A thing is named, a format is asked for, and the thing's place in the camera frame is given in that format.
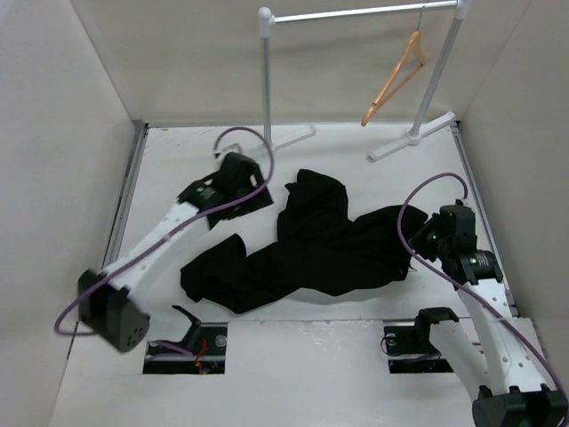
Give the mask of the black trousers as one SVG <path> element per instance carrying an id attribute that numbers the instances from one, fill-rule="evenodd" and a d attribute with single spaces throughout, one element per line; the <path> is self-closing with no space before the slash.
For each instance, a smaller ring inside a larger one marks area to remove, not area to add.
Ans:
<path id="1" fill-rule="evenodd" d="M 180 270 L 193 302 L 206 299 L 243 314 L 299 289 L 337 297 L 405 280 L 411 256 L 400 242 L 426 223 L 422 210 L 390 205 L 348 218 L 346 187 L 301 169 L 276 221 L 276 242 L 248 254 L 234 234 Z"/>

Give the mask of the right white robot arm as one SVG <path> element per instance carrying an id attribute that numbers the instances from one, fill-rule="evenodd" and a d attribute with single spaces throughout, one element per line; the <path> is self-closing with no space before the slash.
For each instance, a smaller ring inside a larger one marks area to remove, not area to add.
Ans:
<path id="1" fill-rule="evenodd" d="M 438 350 L 457 374 L 474 424 L 566 426 L 568 399 L 547 385 L 539 358 L 514 328 L 499 264 L 492 252 L 477 248 L 474 212 L 461 201 L 442 206 L 411 247 L 421 258 L 441 262 L 477 333 L 475 346 L 447 307 L 420 310 L 412 331 L 419 350 Z"/>

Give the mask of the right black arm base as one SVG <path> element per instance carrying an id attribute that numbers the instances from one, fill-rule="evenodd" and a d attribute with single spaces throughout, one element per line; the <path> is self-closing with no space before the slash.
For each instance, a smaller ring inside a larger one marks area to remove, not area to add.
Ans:
<path id="1" fill-rule="evenodd" d="M 388 358 L 392 375 L 449 374 L 451 365 L 430 343 L 416 337 L 411 325 L 387 325 L 383 328 L 381 350 Z"/>

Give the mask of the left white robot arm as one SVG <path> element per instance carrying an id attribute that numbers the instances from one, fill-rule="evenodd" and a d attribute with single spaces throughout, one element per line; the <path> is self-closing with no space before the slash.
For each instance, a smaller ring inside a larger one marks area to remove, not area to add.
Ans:
<path id="1" fill-rule="evenodd" d="M 133 350 L 151 328 L 142 300 L 159 276 L 219 222 L 273 202 L 260 166 L 228 153 L 217 171 L 191 182 L 170 211 L 133 249 L 103 271 L 78 279 L 79 319 L 120 353 Z"/>

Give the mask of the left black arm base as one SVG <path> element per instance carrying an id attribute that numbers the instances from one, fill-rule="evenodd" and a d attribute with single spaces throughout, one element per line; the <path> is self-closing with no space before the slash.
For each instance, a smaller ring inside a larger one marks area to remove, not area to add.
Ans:
<path id="1" fill-rule="evenodd" d="M 155 315 L 148 333 L 144 375 L 223 375 L 226 368 L 228 323 L 204 322 L 173 305 Z"/>

